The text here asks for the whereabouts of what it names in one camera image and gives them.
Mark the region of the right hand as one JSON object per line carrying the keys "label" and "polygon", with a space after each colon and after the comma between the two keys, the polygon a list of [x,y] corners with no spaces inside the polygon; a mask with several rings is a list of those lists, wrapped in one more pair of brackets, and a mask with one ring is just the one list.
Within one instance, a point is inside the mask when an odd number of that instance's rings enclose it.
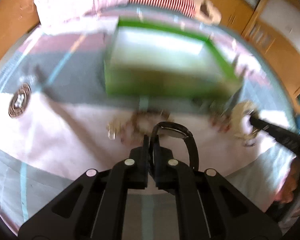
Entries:
{"label": "right hand", "polygon": [[300,159],[294,158],[290,165],[290,171],[286,176],[285,182],[281,190],[277,193],[275,201],[286,204],[290,203],[294,198],[294,191],[298,186],[300,180]]}

